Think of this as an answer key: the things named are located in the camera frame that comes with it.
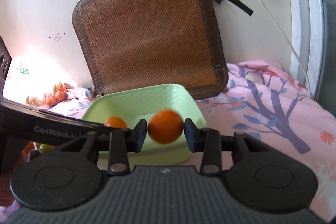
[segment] green bowl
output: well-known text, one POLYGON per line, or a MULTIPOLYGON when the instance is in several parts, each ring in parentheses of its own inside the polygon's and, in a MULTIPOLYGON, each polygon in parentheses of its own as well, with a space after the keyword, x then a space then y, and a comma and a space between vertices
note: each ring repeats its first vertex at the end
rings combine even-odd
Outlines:
MULTIPOLYGON (((105 123, 110 116, 123 119, 129 128, 134 128, 140 119, 147 122, 158 111, 172 109, 183 120, 190 118, 198 128, 206 127, 206 121, 189 92, 177 84, 149 86, 104 95, 89 106, 83 120, 105 123)), ((186 161, 191 155, 185 136, 173 143, 162 145, 146 136, 140 153, 129 153, 130 166, 135 165, 175 165, 186 161)), ((100 159, 107 160, 107 152, 100 153, 100 159)))

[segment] gray ribbed surface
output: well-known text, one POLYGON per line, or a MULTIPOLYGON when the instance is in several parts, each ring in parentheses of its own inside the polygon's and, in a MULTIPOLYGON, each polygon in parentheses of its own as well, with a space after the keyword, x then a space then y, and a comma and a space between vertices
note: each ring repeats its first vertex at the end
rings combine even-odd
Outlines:
POLYGON ((309 210, 287 215, 253 211, 235 201, 218 178, 194 167, 137 167, 109 180, 90 202, 60 213, 21 209, 6 224, 323 223, 309 210))

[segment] plastic bag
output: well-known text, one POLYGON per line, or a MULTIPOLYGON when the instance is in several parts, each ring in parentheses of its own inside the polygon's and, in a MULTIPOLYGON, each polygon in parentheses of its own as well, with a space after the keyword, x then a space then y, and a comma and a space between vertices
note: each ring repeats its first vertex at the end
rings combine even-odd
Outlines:
POLYGON ((26 104, 38 108, 50 108, 66 99, 66 84, 59 82, 53 85, 47 92, 27 96, 26 104))

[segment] pink bedsheet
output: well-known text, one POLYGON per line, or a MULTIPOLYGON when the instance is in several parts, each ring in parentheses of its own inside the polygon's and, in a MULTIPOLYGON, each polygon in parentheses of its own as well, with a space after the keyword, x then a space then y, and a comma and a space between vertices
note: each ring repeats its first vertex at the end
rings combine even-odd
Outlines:
MULTIPOLYGON (((197 102, 208 127, 229 136, 246 132, 310 167, 319 182, 310 209, 330 221, 336 215, 335 117, 308 98, 307 91, 277 64, 260 60, 228 68, 227 89, 197 102)), ((87 100, 73 99, 52 111, 80 118, 88 105, 87 100)), ((199 168, 201 158, 201 153, 193 154, 182 165, 199 168)), ((232 166, 229 152, 222 153, 222 163, 224 170, 232 166)), ((5 213, 16 209, 13 204, 5 213)))

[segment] tangerine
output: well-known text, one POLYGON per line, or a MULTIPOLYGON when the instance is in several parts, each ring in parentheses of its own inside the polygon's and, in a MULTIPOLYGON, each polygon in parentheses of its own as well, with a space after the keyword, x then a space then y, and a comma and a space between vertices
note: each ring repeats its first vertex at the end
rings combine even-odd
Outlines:
POLYGON ((109 117, 104 123, 104 126, 113 128, 127 128, 127 124, 124 122, 124 120, 116 116, 109 117))
POLYGON ((148 135, 157 143, 172 143, 181 136, 183 125, 183 120, 178 113, 171 109, 164 109, 150 119, 148 135))
POLYGON ((58 103, 63 102, 67 98, 67 94, 64 91, 57 91, 55 98, 58 103))
POLYGON ((29 142, 23 151, 26 153, 26 155, 28 155, 29 151, 32 149, 35 149, 34 143, 29 142))
POLYGON ((56 85, 56 90, 57 91, 65 91, 65 88, 64 88, 64 85, 59 82, 57 85, 56 85))
POLYGON ((53 106, 57 105, 57 100, 56 100, 55 96, 50 96, 50 97, 46 100, 46 104, 47 104, 49 107, 53 107, 53 106))

